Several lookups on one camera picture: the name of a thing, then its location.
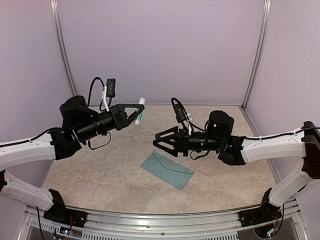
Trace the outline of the teal paper envelope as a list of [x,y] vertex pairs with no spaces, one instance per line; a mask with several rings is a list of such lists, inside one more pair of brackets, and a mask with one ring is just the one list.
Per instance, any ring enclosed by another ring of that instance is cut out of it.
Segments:
[[155,151],[140,167],[179,190],[183,190],[194,175],[193,170]]

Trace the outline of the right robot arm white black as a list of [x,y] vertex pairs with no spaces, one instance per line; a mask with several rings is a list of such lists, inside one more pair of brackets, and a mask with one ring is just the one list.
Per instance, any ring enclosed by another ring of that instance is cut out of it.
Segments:
[[218,154],[218,159],[229,166],[243,166],[259,160],[297,157],[303,162],[279,184],[267,190],[256,218],[266,222],[285,201],[320,178],[320,132],[311,121],[301,128],[280,134],[246,137],[232,135],[234,119],[222,110],[209,114],[203,132],[185,127],[172,127],[155,135],[153,145],[168,154],[185,157],[190,151]]

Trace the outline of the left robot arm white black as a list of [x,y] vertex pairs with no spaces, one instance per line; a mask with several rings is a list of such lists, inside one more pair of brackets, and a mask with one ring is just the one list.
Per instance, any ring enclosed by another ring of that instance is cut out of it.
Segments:
[[57,221],[66,222],[70,211],[58,191],[36,187],[16,178],[7,169],[37,161],[67,159],[92,138],[128,127],[143,112],[145,102],[142,97],[137,104],[116,104],[97,112],[88,107],[82,95],[71,97],[60,106],[62,127],[52,127],[21,141],[1,143],[1,196],[35,206],[49,212]]

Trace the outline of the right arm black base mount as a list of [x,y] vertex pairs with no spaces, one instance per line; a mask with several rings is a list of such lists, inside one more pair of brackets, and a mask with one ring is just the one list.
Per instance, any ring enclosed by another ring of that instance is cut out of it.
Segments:
[[263,199],[259,207],[243,210],[238,213],[242,227],[266,223],[280,219],[282,216],[280,207],[271,204],[268,198]]

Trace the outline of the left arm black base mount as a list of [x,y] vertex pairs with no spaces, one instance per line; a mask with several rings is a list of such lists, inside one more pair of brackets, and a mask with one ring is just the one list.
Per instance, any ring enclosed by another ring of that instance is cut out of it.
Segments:
[[55,202],[49,210],[44,212],[43,217],[47,220],[70,227],[83,228],[88,213],[82,210],[67,208],[63,202]]

